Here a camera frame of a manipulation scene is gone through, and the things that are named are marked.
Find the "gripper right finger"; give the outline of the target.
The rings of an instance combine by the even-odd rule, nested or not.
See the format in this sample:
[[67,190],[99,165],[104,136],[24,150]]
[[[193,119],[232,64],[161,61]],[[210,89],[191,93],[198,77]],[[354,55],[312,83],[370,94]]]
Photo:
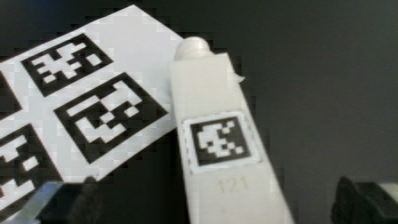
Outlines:
[[342,177],[331,220],[333,224],[398,224],[398,182]]

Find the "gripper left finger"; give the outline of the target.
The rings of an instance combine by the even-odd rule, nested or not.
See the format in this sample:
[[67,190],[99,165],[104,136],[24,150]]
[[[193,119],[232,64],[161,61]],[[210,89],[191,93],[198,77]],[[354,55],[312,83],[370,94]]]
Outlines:
[[15,217],[0,224],[100,224],[102,196],[99,181],[47,182]]

